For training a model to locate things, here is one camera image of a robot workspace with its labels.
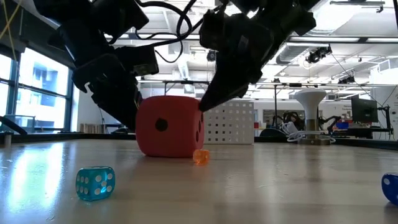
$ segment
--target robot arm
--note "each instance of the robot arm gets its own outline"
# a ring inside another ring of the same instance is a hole
[[[303,35],[316,26],[311,12],[320,0],[234,0],[243,13],[226,17],[229,3],[208,11],[201,22],[200,43],[216,50],[216,74],[201,103],[200,110],[210,110],[235,97],[243,97],[250,83],[261,78],[261,68],[276,54],[293,32]],[[192,0],[179,14],[187,20]],[[151,2],[162,6],[164,2]],[[150,2],[138,0],[34,0],[38,12],[60,27],[49,44],[67,50],[74,61],[74,84],[83,92],[86,85],[94,102],[114,118],[135,130],[135,116],[142,96],[136,76],[159,72],[154,47],[186,38],[199,24],[185,34],[157,45],[140,47],[111,46],[130,28],[143,28],[148,18],[139,6]],[[255,11],[252,18],[247,12]],[[104,34],[113,37],[107,42]]]

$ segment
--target small blue die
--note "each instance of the small blue die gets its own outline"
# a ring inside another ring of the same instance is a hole
[[[82,200],[94,201],[109,197],[115,186],[110,167],[85,167],[76,176],[76,192]]]
[[[384,174],[381,188],[386,198],[394,205],[398,205],[398,173]]]

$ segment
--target desk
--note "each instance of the desk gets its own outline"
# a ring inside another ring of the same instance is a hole
[[[372,139],[373,133],[375,132],[387,132],[390,130],[387,128],[348,128],[344,130],[336,130],[333,132],[334,136],[355,136],[357,138]]]
[[[135,141],[16,144],[0,151],[0,223],[336,224],[398,220],[381,192],[398,153],[347,146],[205,146],[207,166],[150,158]],[[77,171],[111,166],[110,198],[84,202]]]

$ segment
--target window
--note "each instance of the window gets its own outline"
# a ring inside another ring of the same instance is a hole
[[[66,99],[18,89],[16,115],[35,116],[37,128],[63,128]]]
[[[31,49],[21,54],[19,83],[66,95],[68,74],[68,67]]]
[[[11,58],[0,55],[0,78],[10,79]]]
[[[0,83],[0,116],[6,114],[8,86]]]

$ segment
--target computer monitor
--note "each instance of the computer monitor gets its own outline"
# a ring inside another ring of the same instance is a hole
[[[351,99],[353,107],[353,121],[360,123],[378,122],[377,102],[374,100]]]

